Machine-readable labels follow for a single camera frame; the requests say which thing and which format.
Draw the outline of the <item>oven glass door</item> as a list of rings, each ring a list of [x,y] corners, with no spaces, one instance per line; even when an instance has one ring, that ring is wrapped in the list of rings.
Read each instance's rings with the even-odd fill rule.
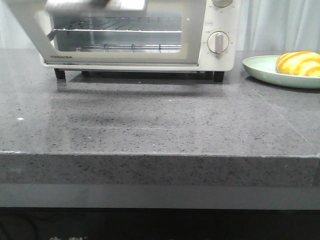
[[[46,65],[197,65],[204,0],[8,0]],[[87,17],[180,17],[181,33],[56,31]]]

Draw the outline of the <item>yellow striped bread roll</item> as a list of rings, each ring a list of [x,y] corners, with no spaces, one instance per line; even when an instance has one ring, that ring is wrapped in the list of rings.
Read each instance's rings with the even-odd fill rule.
[[[320,76],[320,55],[313,51],[288,52],[276,60],[278,73],[303,77]]]

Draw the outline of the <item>white Toshiba toaster oven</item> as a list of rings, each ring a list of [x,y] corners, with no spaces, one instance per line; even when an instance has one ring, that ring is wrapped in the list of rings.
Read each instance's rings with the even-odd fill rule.
[[[237,29],[241,3],[238,0],[224,8],[215,6],[212,0],[205,0],[206,8],[203,19],[203,29],[200,42],[199,59],[196,65],[189,64],[121,64],[121,65],[46,65],[40,54],[42,64],[47,68],[54,69],[58,79],[65,77],[66,71],[81,71],[87,74],[93,71],[106,72],[163,72],[163,73],[206,73],[216,82],[221,82],[224,73],[233,68],[235,62]],[[229,38],[227,49],[221,53],[213,53],[209,50],[208,38],[214,32],[224,32]]]

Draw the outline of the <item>lower oven timer knob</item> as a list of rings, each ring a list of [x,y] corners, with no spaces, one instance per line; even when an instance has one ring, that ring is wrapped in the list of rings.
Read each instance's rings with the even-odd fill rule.
[[[229,37],[222,31],[216,31],[207,40],[209,50],[215,54],[222,54],[229,45]]]

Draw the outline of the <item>upper oven knob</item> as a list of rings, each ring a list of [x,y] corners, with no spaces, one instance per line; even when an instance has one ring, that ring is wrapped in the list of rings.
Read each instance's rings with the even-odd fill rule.
[[[229,6],[233,0],[212,0],[212,3],[218,8],[225,8]]]

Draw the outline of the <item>light green plate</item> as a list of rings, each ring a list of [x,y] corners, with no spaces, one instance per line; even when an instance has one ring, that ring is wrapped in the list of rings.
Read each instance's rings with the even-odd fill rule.
[[[245,71],[257,80],[265,83],[298,89],[320,89],[320,78],[289,75],[277,72],[279,55],[261,55],[248,57],[242,61]]]

